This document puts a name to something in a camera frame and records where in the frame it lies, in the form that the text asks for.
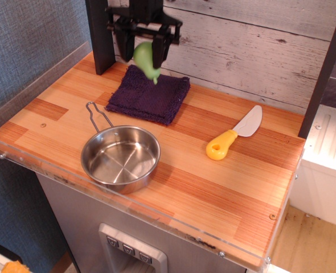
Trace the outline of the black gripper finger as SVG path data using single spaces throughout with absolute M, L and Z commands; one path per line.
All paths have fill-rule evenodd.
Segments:
M 160 68 L 166 60 L 171 44 L 171 28 L 168 25 L 162 25 L 155 34 L 152 42 L 153 49 L 153 67 Z
M 133 57 L 135 42 L 135 35 L 130 22 L 118 19 L 114 25 L 114 33 L 122 59 L 129 62 Z

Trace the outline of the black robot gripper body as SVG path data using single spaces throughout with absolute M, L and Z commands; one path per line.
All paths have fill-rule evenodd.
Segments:
M 179 44 L 183 23 L 164 12 L 163 1 L 129 1 L 127 7 L 109 6 L 105 12 L 108 14 L 108 29 L 113 33 L 118 19 L 130 22 L 135 36 L 148 39 L 153 39 L 162 25 L 168 25 L 171 28 L 171 42 Z

